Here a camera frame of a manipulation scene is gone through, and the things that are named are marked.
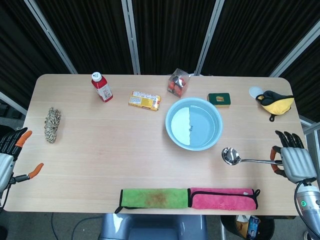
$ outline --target yellow box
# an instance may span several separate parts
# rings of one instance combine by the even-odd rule
[[[153,94],[148,94],[141,91],[132,91],[129,99],[129,105],[139,108],[158,111],[161,97]]]

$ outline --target orange fingertip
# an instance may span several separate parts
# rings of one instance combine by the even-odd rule
[[[275,165],[275,164],[271,164],[271,168],[272,168],[272,170],[273,170],[274,173],[275,173],[277,170],[280,170],[280,168],[279,168],[277,165]]]
[[[34,178],[35,176],[37,176],[43,166],[44,166],[43,163],[40,163],[38,166],[36,166],[35,169],[28,174],[28,175],[29,175],[29,178],[32,179],[32,178]]]
[[[273,148],[271,148],[271,152],[270,152],[270,160],[275,160],[275,158],[276,158],[276,151],[273,149]]]
[[[23,134],[20,138],[19,138],[19,140],[16,142],[16,146],[18,146],[18,147],[20,147],[20,148],[22,148],[23,146],[24,146],[24,144],[25,144],[25,142],[26,142],[26,140],[31,136],[31,134],[32,134],[32,131],[27,131],[25,134]]]

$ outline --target water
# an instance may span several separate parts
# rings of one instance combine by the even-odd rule
[[[215,121],[201,107],[190,105],[179,109],[171,121],[173,136],[182,144],[201,147],[207,144],[215,133]]]

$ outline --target white lid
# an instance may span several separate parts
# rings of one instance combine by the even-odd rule
[[[258,86],[252,86],[249,89],[249,93],[251,95],[251,97],[253,97],[254,99],[260,95],[260,94],[264,94],[264,92],[262,91],[262,89]]]
[[[95,82],[99,82],[102,79],[102,76],[100,74],[100,72],[95,71],[94,73],[92,73],[92,80]]]

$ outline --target plastic container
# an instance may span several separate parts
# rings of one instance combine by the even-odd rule
[[[189,80],[190,75],[177,68],[168,80],[168,91],[181,98],[188,88]]]
[[[260,219],[258,232],[255,240],[270,240],[275,232],[275,220],[265,216],[257,216]],[[223,226],[230,232],[243,239],[244,238],[237,229],[235,215],[222,215],[220,216]]]
[[[100,96],[101,100],[105,103],[113,98],[111,89],[108,85],[107,79],[100,74],[100,72],[92,73],[91,83],[95,87],[96,92]]]

